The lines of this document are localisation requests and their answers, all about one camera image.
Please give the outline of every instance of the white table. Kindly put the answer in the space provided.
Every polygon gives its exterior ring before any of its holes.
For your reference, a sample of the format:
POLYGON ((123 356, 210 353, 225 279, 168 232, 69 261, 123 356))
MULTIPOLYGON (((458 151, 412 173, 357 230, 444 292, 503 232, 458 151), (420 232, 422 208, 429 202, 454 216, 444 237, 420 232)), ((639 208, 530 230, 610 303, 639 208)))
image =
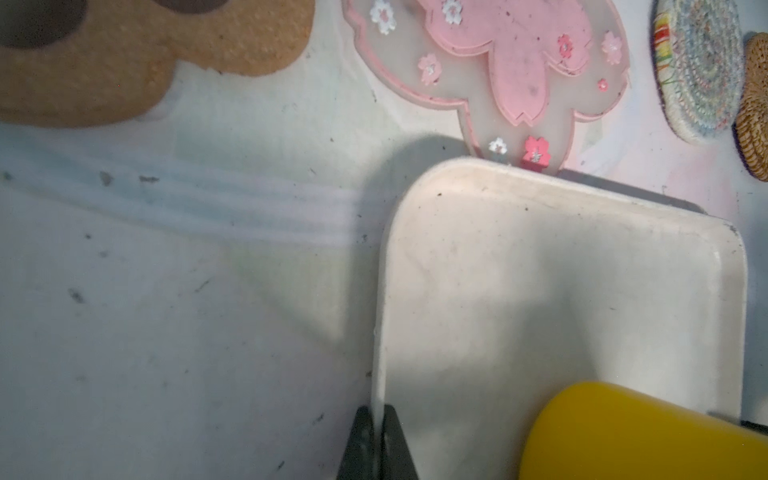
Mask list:
MULTIPOLYGON (((731 137, 672 134, 650 0, 617 7, 631 89, 578 126, 565 166, 739 227, 743 417, 768 423, 768 186, 731 137)), ((767 3, 739 7, 745 33, 768 30, 767 3)), ((455 114, 368 71, 335 0, 285 71, 180 64, 140 120, 0 126, 0 476, 332 478, 369 399, 383 224, 415 177, 463 154, 455 114)))

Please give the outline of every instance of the white plastic tray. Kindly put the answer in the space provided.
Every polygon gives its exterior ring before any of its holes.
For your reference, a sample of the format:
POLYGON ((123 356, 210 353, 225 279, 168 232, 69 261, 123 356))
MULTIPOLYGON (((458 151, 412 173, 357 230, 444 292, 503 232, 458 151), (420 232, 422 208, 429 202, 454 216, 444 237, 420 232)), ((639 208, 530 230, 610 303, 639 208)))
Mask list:
POLYGON ((746 264, 707 215, 486 161, 445 162, 382 250, 372 407, 421 478, 514 478, 545 403, 601 379, 741 406, 746 264))

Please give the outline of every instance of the yellow object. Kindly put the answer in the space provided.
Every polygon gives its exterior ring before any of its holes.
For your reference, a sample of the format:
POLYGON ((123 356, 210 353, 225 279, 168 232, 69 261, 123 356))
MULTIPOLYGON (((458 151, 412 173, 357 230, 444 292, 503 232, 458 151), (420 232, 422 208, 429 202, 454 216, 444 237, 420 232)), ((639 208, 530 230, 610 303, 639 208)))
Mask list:
POLYGON ((768 478, 768 437, 620 386, 554 397, 525 443, 520 480, 768 478))

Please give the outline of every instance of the pink flower-shaped coaster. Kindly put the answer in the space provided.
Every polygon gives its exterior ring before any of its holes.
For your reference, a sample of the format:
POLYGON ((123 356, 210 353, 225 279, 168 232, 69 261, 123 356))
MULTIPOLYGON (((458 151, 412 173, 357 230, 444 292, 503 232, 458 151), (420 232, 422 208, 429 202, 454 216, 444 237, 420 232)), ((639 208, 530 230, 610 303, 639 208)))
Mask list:
POLYGON ((458 111, 470 151, 555 173, 574 121, 627 87, 610 0, 343 0, 363 60, 404 98, 458 111))

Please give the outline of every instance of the rattan coaster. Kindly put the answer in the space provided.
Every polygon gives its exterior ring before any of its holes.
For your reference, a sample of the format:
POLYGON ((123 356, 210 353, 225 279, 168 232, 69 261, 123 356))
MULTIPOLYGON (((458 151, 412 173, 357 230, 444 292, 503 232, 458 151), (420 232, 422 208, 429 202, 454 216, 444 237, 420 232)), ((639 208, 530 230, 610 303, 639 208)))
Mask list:
POLYGON ((692 144, 730 129, 744 83, 741 29, 733 0, 659 0, 656 76, 672 130, 692 144))
POLYGON ((768 181, 768 33, 746 44, 746 84, 736 133, 746 168, 768 181))

